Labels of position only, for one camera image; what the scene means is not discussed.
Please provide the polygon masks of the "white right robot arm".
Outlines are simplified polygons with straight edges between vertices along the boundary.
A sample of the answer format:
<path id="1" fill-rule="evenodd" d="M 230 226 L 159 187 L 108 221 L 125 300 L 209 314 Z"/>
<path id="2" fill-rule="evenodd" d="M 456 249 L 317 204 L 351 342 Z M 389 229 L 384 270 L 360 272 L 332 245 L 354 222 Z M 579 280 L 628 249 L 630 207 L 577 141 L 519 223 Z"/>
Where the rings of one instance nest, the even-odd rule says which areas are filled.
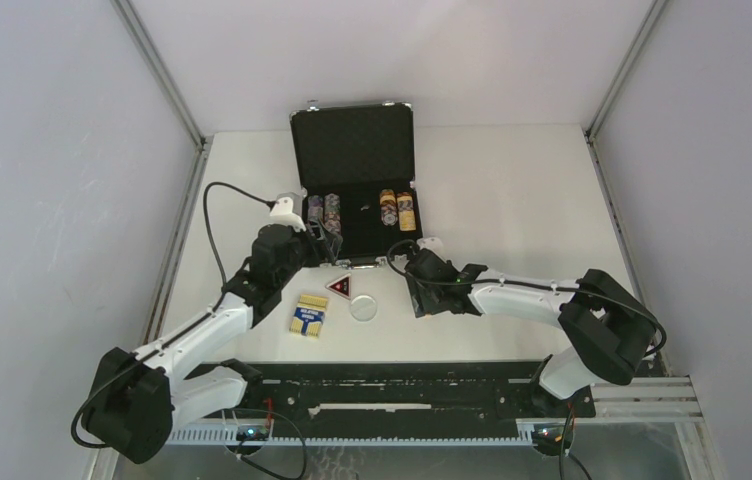
<path id="1" fill-rule="evenodd" d="M 569 345 L 543 362 L 529 391 L 531 406 L 544 416 L 557 415 L 584 387 L 630 384 L 641 362 L 666 343 L 656 317 L 603 270 L 575 280 L 529 279 L 482 264 L 457 269 L 433 250 L 414 247 L 395 271 L 426 314 L 508 316 L 560 329 Z"/>

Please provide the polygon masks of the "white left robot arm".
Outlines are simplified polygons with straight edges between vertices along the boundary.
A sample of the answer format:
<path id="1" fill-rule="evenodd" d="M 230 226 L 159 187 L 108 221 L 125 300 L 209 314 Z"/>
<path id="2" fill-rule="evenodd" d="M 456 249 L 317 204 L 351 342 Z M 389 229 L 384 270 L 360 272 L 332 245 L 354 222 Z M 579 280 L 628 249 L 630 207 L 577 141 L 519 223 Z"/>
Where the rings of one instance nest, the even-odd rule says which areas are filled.
<path id="1" fill-rule="evenodd" d="M 71 421 L 72 439 L 141 464 L 173 431 L 210 413 L 231 408 L 242 417 L 257 414 L 265 401 L 259 384 L 226 366 L 192 373 L 267 317 L 301 269 L 334 262 L 341 244 L 320 224 L 262 227 L 211 306 L 163 337 L 133 351 L 115 347 L 101 358 L 88 398 Z"/>

